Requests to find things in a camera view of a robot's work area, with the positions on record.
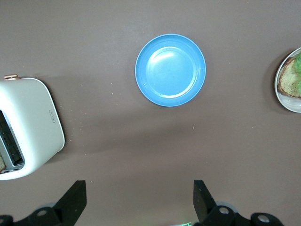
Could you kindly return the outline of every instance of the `toaster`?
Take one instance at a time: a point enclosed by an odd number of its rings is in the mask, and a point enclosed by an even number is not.
[[[49,90],[35,78],[0,81],[0,180],[26,176],[59,152],[63,129]]]

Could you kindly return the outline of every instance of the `table surface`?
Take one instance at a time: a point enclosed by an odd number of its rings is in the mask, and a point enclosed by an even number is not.
[[[196,222],[193,180],[242,216],[301,225],[301,115],[277,100],[276,71],[301,46],[300,0],[1,0],[1,76],[43,81],[66,137],[36,172],[0,182],[1,214],[22,219],[86,180],[76,225]],[[206,59],[201,91],[178,107],[140,92],[135,62],[177,33]]]

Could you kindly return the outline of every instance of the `white plate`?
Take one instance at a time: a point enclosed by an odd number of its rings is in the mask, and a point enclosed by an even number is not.
[[[282,62],[282,64],[278,68],[278,71],[276,73],[276,78],[275,78],[275,85],[274,85],[276,96],[277,96],[278,100],[280,101],[280,103],[288,110],[290,110],[292,112],[297,112],[297,113],[301,113],[301,98],[283,95],[282,93],[278,92],[277,84],[278,84],[278,80],[279,80],[280,70],[281,70],[283,64],[287,61],[287,59],[289,57],[294,57],[294,56],[298,55],[299,53],[301,53],[301,48],[296,49],[294,52],[292,52],[290,55],[288,55],[287,58],[285,58],[285,60]]]

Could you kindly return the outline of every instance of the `plate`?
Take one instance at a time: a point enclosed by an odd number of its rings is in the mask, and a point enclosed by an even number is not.
[[[187,103],[201,90],[206,64],[192,40],[179,34],[164,34],[142,48],[135,75],[139,89],[150,101],[173,107]]]
[[[280,67],[278,68],[278,71],[276,73],[276,77],[275,77],[275,92],[276,92],[276,96],[278,98],[278,100],[280,101],[280,103],[288,110],[292,111],[292,112],[297,112],[297,113],[301,113],[301,98],[297,98],[297,97],[290,97],[287,95],[284,95],[280,92],[278,92],[277,89],[277,84],[279,81],[279,74],[281,71],[281,68],[283,66],[283,64],[287,61],[287,59],[289,57],[294,57],[296,55],[298,55],[299,53],[301,53],[301,48],[296,49],[295,51],[293,51],[291,54],[289,54],[285,60],[282,62],[282,64],[280,65]]]

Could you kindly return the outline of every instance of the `toaster slot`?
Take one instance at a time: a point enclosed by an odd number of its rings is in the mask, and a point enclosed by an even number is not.
[[[0,140],[0,162],[6,166],[0,173],[20,170],[24,166],[24,158],[10,123],[2,111],[0,111]]]

